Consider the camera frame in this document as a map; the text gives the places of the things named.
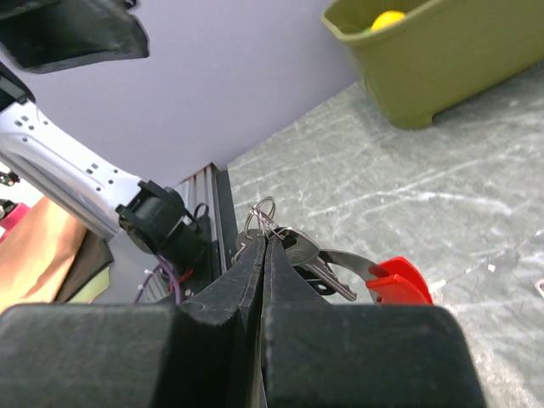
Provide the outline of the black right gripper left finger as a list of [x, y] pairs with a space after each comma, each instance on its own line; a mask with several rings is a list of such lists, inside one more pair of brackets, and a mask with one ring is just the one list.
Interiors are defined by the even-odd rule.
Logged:
[[4, 407], [258, 407], [266, 243], [189, 300], [23, 304], [1, 317]]

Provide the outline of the yellow lemon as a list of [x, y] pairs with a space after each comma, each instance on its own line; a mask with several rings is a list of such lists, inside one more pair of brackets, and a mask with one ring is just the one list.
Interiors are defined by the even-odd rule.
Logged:
[[405, 13], [398, 10], [388, 10], [379, 14], [373, 21], [370, 29], [378, 31], [394, 25], [405, 18]]

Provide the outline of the brown paper bag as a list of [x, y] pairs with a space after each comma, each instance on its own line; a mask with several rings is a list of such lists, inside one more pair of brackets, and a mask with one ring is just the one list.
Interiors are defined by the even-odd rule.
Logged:
[[90, 303], [110, 284], [105, 240], [47, 198], [1, 201], [1, 310], [20, 303]]

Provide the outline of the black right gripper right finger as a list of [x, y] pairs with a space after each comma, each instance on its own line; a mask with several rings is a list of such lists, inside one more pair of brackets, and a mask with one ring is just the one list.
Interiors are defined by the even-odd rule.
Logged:
[[272, 239], [264, 264], [271, 407], [483, 407], [457, 320], [437, 306], [331, 304]]

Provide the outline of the olive green plastic bin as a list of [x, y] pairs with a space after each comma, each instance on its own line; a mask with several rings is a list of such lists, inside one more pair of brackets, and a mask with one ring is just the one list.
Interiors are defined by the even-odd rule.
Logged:
[[[405, 18], [372, 31], [388, 10]], [[541, 1], [335, 1], [321, 21], [397, 128], [425, 128], [435, 114], [543, 59]]]

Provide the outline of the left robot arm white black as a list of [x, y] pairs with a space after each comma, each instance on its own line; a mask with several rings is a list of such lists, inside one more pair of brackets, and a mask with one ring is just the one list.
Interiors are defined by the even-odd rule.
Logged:
[[[149, 39], [132, 1], [4, 1], [1, 44], [37, 74], [112, 60], [144, 59]], [[206, 242], [182, 197], [121, 170], [57, 127], [32, 91], [1, 69], [1, 159], [93, 232], [125, 230], [143, 252], [186, 269]]]

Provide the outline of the aluminium extrusion rail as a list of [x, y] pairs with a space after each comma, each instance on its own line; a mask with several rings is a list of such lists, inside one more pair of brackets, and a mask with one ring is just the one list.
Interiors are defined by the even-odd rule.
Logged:
[[207, 221], [207, 239], [212, 243], [209, 259], [212, 277], [218, 278], [232, 266], [238, 234], [227, 170], [210, 164], [181, 182], [175, 190], [195, 218]]

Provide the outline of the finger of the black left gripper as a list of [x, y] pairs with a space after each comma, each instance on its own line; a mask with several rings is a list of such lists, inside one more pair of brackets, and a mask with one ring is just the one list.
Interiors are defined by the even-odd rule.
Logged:
[[19, 69], [64, 71], [144, 59], [149, 38], [136, 1], [2, 1], [1, 48]]

